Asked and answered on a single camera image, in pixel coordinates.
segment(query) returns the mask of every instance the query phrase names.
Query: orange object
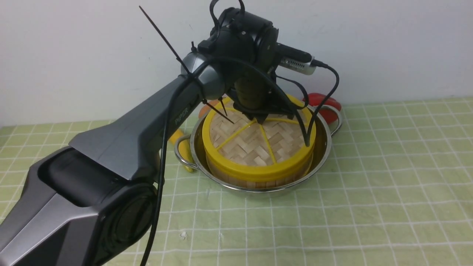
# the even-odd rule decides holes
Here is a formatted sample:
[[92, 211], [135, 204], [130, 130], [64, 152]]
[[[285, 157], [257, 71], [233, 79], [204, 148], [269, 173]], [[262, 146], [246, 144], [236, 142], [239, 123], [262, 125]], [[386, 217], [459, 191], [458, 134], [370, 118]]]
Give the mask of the orange object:
[[[212, 100], [209, 102], [209, 104], [211, 104], [212, 106], [216, 106], [217, 104], [219, 104], [220, 101], [219, 100]], [[208, 105], [204, 105], [204, 107], [202, 107], [202, 109], [200, 110], [199, 112], [199, 118], [201, 118], [204, 114], [206, 114], [208, 111], [210, 110], [210, 107]]]
[[[309, 93], [308, 96], [309, 96], [309, 105], [317, 107], [322, 102], [322, 100], [325, 98], [326, 95], [320, 94], [320, 93]], [[339, 102], [337, 102], [334, 98], [328, 98], [328, 100], [325, 102], [325, 105], [333, 106], [339, 111], [342, 110], [342, 105]], [[320, 114], [325, 119], [327, 124], [331, 124], [337, 121], [337, 115], [330, 110], [327, 110], [327, 109], [320, 110]]]

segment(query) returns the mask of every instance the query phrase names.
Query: gray robot arm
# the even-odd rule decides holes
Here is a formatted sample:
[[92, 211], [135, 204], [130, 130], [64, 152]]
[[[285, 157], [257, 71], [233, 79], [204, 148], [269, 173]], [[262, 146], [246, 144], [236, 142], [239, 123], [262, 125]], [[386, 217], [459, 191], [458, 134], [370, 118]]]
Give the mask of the gray robot arm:
[[[272, 22], [244, 8], [226, 9], [214, 22], [210, 38], [183, 59], [199, 74], [190, 79], [182, 67], [181, 75], [115, 122], [78, 134], [31, 166], [20, 200], [0, 224], [0, 266], [102, 265], [138, 241], [157, 210], [153, 183], [164, 167], [158, 151], [176, 90], [183, 89], [169, 109], [168, 132], [203, 99], [223, 94], [258, 121], [298, 115], [287, 97], [271, 93], [275, 83], [268, 80], [278, 65], [311, 74], [313, 57], [278, 44]], [[248, 68], [260, 72], [252, 77], [261, 86], [236, 86], [248, 80]]]

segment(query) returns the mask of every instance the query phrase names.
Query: black cable tie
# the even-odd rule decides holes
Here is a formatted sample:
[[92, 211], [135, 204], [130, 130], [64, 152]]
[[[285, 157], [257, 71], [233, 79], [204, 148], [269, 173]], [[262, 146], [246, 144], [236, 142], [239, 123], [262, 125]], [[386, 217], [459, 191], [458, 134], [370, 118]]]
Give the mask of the black cable tie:
[[222, 108], [223, 108], [223, 111], [225, 112], [225, 115], [228, 116], [228, 115], [227, 115], [227, 111], [225, 110], [225, 105], [223, 105], [223, 98], [220, 97], [220, 98], [219, 98], [219, 101], [220, 101], [220, 104], [222, 105]]

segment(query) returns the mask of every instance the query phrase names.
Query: woven bamboo lid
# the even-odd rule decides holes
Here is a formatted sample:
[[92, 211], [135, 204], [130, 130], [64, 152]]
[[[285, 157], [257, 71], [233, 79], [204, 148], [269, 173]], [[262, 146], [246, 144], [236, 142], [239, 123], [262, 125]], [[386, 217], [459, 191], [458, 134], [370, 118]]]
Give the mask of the woven bamboo lid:
[[[272, 182], [302, 177], [310, 167], [315, 128], [310, 146], [306, 147], [297, 120], [283, 115], [270, 115], [263, 124], [248, 120], [233, 109], [233, 101], [223, 101], [227, 119], [210, 111], [202, 127], [202, 139], [212, 173], [221, 178], [248, 182]], [[299, 113], [306, 125], [312, 114]]]

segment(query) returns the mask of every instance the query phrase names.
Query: green checkered tablecloth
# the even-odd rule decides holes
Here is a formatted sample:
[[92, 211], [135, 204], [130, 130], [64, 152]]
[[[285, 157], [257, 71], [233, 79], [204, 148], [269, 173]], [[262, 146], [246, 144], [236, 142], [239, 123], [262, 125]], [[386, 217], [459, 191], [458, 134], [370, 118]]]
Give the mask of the green checkered tablecloth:
[[[229, 192], [168, 152], [149, 265], [473, 265], [473, 98], [350, 105], [343, 116], [322, 169], [280, 196]], [[33, 162], [109, 122], [2, 128], [0, 221]], [[107, 265], [139, 265], [147, 238]]]

